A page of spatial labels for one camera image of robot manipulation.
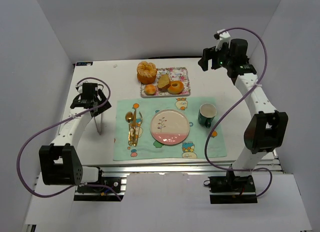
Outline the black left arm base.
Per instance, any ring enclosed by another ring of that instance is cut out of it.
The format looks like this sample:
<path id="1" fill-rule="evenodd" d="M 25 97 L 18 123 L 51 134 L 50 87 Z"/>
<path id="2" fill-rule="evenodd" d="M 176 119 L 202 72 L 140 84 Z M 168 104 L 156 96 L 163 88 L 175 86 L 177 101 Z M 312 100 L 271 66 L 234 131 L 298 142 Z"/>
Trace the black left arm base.
<path id="1" fill-rule="evenodd" d="M 75 189 L 75 202 L 119 202 L 126 190 L 126 175 L 99 168 L 98 180 Z"/>

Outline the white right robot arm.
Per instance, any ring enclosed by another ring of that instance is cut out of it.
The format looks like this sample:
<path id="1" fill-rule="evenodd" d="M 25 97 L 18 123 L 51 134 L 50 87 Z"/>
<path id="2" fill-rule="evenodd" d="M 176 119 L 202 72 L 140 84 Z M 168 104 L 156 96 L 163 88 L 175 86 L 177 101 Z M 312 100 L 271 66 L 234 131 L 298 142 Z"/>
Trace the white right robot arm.
<path id="1" fill-rule="evenodd" d="M 208 61 L 214 70 L 225 68 L 251 114 L 243 135 L 244 148 L 228 168 L 237 177 L 250 176 L 265 155 L 282 145 L 289 120 L 287 113 L 278 111 L 267 98 L 256 69 L 249 63 L 247 48 L 245 39 L 220 40 L 217 46 L 205 48 L 198 61 L 203 71 L 208 70 Z"/>

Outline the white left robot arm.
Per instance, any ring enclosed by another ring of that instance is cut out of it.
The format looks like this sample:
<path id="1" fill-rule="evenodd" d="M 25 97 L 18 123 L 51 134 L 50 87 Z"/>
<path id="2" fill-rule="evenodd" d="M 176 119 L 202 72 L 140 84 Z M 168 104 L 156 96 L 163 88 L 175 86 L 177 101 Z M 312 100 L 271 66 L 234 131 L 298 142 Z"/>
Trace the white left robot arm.
<path id="1" fill-rule="evenodd" d="M 70 106 L 68 121 L 50 145 L 39 149 L 40 168 L 45 185 L 78 186 L 96 183 L 101 175 L 99 168 L 83 166 L 77 147 L 88 123 L 111 108 L 99 89 L 91 98 L 77 95 Z"/>

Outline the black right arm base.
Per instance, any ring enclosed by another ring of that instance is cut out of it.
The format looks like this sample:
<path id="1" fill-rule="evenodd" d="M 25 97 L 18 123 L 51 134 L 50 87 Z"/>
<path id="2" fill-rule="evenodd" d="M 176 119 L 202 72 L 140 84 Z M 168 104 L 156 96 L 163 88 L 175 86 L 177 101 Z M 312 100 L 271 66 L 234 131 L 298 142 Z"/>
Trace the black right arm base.
<path id="1" fill-rule="evenodd" d="M 203 182 L 209 188 L 210 203 L 218 204 L 256 204 L 256 187 L 251 175 L 235 176 L 227 171 L 224 176 L 210 176 Z"/>

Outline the sugar-topped orange bun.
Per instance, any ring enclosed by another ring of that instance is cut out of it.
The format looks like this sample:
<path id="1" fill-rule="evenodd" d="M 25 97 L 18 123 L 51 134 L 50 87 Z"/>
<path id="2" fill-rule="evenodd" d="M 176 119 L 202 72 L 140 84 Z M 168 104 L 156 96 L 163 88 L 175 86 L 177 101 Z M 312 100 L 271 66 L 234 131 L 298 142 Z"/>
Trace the sugar-topped orange bun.
<path id="1" fill-rule="evenodd" d="M 157 77 L 158 70 L 152 62 L 142 61 L 137 65 L 137 79 L 144 85 L 152 84 Z"/>

